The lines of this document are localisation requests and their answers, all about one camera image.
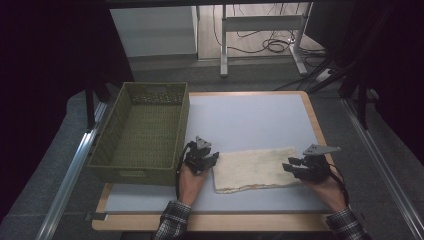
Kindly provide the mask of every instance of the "green plastic basket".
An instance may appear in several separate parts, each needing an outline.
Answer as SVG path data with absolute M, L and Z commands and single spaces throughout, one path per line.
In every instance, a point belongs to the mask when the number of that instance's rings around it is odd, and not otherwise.
M 175 185 L 189 107 L 187 83 L 124 83 L 88 167 L 103 182 Z

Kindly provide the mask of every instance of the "white tabletop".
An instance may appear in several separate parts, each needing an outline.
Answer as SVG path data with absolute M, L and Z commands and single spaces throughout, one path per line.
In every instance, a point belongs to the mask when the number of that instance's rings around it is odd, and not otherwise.
M 293 146 L 298 157 L 302 157 L 306 148 L 317 144 L 302 98 L 295 94 L 190 96 L 186 143 L 196 136 L 212 143 L 211 153 Z M 168 201 L 174 199 L 174 187 L 114 184 L 105 212 L 162 212 Z M 214 191 L 213 174 L 208 175 L 193 206 L 195 212 L 214 213 L 325 209 L 300 183 L 218 194 Z

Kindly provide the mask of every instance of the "black cable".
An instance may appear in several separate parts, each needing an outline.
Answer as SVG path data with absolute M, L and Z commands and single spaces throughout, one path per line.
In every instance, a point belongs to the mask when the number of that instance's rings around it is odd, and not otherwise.
M 295 80 L 295 81 L 292 81 L 292 82 L 289 82 L 289 83 L 286 83 L 286 84 L 284 84 L 284 85 L 282 85 L 282 86 L 280 86 L 280 87 L 278 87 L 278 88 L 274 89 L 274 91 L 278 91 L 278 90 L 280 90 L 280 89 L 282 89 L 282 88 L 285 88 L 285 87 L 287 87 L 287 86 L 290 86 L 290 85 L 293 85 L 293 84 L 295 84 L 295 83 L 300 82 L 301 84 L 299 84 L 299 86 L 297 86 L 297 88 L 296 88 L 296 91 L 299 91 L 300 87 L 302 86 L 302 82 L 303 82 L 303 81 L 308 80 L 308 79 L 309 79 L 309 78 L 311 78 L 314 74 L 316 74 L 316 72 L 318 71 L 318 67 L 317 67 L 317 68 L 315 68 L 315 69 L 314 69 L 311 73 L 309 73 L 309 74 L 308 74 L 308 76 L 303 77 L 303 78 L 298 79 L 298 80 Z
M 330 177 L 333 178 L 339 185 L 340 191 L 343 193 L 343 197 L 345 199 L 346 207 L 349 207 L 349 193 L 347 192 L 344 181 L 340 180 L 340 178 L 338 178 L 333 172 L 330 172 Z
M 215 5 L 213 5 L 213 8 L 212 8 L 212 16 L 213 16 L 213 32 L 214 32 L 214 34 L 215 34 L 215 39 L 216 39 L 216 41 L 217 41 L 217 43 L 220 45 L 220 46 L 222 46 L 222 44 L 219 42 L 219 40 L 218 40 L 218 35 L 216 34 L 216 27 L 215 27 Z M 290 45 L 290 43 L 288 43 L 288 42 L 286 42 L 286 41 L 283 41 L 283 40 L 279 40 L 279 39 L 273 39 L 273 36 L 274 36 L 274 34 L 275 34 L 275 31 L 273 31 L 272 33 L 271 33 L 271 36 L 269 37 L 269 39 L 267 39 L 267 40 L 264 40 L 263 42 L 262 42 L 262 49 L 260 49 L 260 50 L 257 50 L 257 51 L 245 51 L 245 50 L 242 50 L 242 49 L 239 49 L 239 48 L 235 48 L 235 47 L 227 47 L 228 49 L 233 49 L 233 50 L 236 50 L 236 51 L 240 51 L 240 52 L 244 52 L 244 53 L 248 53 L 248 54 L 253 54 L 253 53 L 259 53 L 259 52 L 262 52 L 262 51 L 264 51 L 264 50 L 266 50 L 266 49 L 268 49 L 269 51 L 271 51 L 271 52 L 273 52 L 273 53 L 280 53 L 280 52 L 283 52 L 284 50 L 286 50 L 288 47 L 289 47 L 289 45 Z M 281 47 L 281 49 L 280 50 L 275 50 L 275 49 L 272 49 L 272 47 L 275 47 L 275 46 L 279 46 L 279 47 Z
M 309 63 L 308 62 L 308 59 L 309 58 L 324 58 L 323 56 L 314 56 L 314 57 L 305 57 L 304 58 L 304 60 L 305 60 L 305 63 L 308 65 L 308 66 L 310 66 L 310 67 L 318 67 L 319 65 L 312 65 L 311 63 Z
M 306 82 L 306 80 L 309 80 L 309 83 L 308 83 L 308 85 L 306 86 L 306 88 L 304 89 L 304 91 L 306 91 L 306 89 L 308 89 L 309 88 L 309 86 L 312 84 L 312 82 L 315 80 L 315 76 L 317 75 L 317 73 L 320 73 L 321 72 L 321 70 L 322 69 L 324 69 L 324 68 L 326 68 L 328 65 L 330 65 L 330 63 L 331 63 L 331 61 L 333 60 L 333 58 L 331 58 L 331 57 L 326 57 L 325 59 L 324 59 L 324 61 L 322 61 L 319 65 L 318 65 L 318 67 L 316 67 L 312 72 L 311 72 L 311 74 L 309 74 L 308 75 L 308 79 L 305 79 L 305 82 Z M 300 87 L 303 85 L 303 82 L 301 83 L 301 84 L 299 84 L 299 86 L 297 87 L 297 89 L 296 90 L 299 90 L 300 89 Z
M 180 174 L 181 174 L 181 167 L 183 166 L 183 163 L 184 163 L 184 155 L 185 155 L 185 152 L 187 151 L 187 148 L 192 143 L 194 142 L 187 143 L 178 161 L 177 172 L 175 174 L 175 194 L 177 195 L 177 199 L 180 198 Z

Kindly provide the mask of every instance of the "towel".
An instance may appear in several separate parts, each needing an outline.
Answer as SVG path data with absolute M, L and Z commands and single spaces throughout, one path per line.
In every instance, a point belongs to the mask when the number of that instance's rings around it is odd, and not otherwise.
M 298 183 L 283 169 L 282 163 L 288 163 L 289 157 L 296 157 L 294 147 L 220 153 L 213 168 L 215 191 L 234 193 Z

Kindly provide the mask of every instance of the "gray floor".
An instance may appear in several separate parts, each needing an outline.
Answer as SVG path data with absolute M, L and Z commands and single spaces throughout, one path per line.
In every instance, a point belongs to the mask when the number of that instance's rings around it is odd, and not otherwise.
M 290 57 L 231 60 L 229 76 L 224 79 L 219 76 L 217 61 L 196 61 L 190 56 L 139 58 L 130 61 L 136 81 L 187 81 L 191 92 L 272 91 L 299 79 Z M 352 208 L 374 239 L 414 239 L 338 98 L 339 85 L 340 82 L 335 82 L 310 95 L 310 98 L 327 144 L 342 148 L 341 152 L 333 154 L 333 159 L 345 176 Z M 114 86 L 109 87 L 113 93 L 118 91 Z M 292 85 L 284 90 L 295 90 L 296 87 L 297 85 Z M 418 213 L 423 216 L 423 166 L 387 127 L 372 104 L 369 104 L 367 113 L 369 133 L 399 184 Z M 82 92 L 69 100 L 68 114 L 61 129 L 0 226 L 0 239 L 35 238 L 84 134 L 85 121 L 85 95 Z M 84 220 L 88 212 L 95 211 L 102 186 L 90 171 L 83 168 L 53 239 L 121 238 L 120 232 L 95 231 L 91 228 L 91 222 Z

